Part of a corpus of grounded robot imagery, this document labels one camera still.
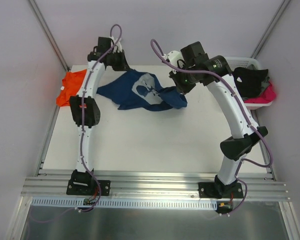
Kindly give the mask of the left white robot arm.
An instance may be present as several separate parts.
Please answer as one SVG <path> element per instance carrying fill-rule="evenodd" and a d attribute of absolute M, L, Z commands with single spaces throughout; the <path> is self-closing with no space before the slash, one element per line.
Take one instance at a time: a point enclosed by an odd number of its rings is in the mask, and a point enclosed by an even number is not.
<path fill-rule="evenodd" d="M 98 38 L 97 46 L 87 56 L 87 70 L 81 87 L 76 95 L 69 98 L 72 119 L 78 130 L 79 147 L 76 167 L 68 181 L 67 195 L 87 196 L 98 190 L 96 180 L 93 179 L 91 160 L 93 131 L 101 118 L 95 96 L 108 66 L 119 72 L 130 69 L 120 37 Z"/>

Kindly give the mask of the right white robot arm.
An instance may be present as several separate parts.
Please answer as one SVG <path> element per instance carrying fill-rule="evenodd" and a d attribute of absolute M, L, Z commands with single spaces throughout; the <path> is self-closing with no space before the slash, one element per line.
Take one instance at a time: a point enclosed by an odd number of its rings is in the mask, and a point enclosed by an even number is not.
<path fill-rule="evenodd" d="M 221 168 L 214 182 L 203 186 L 205 196 L 227 198 L 236 190 L 237 174 L 243 158 L 261 137 L 268 134 L 268 130 L 253 120 L 244 105 L 225 57 L 217 55 L 209 58 L 197 41 L 180 51 L 169 52 L 166 60 L 179 69 L 169 73 L 178 91 L 187 94 L 196 84 L 203 84 L 214 96 L 227 120 L 231 136 L 220 143 L 223 153 Z"/>

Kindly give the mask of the navy blue t-shirt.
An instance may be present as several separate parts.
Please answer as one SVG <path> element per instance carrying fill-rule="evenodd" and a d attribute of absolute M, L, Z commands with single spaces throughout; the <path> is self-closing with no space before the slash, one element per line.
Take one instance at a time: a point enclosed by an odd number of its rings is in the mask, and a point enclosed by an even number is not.
<path fill-rule="evenodd" d="M 162 87 L 156 75 L 134 69 L 99 87 L 97 94 L 110 99 L 119 110 L 143 108 L 161 112 L 188 105 L 186 97 L 175 86 Z"/>

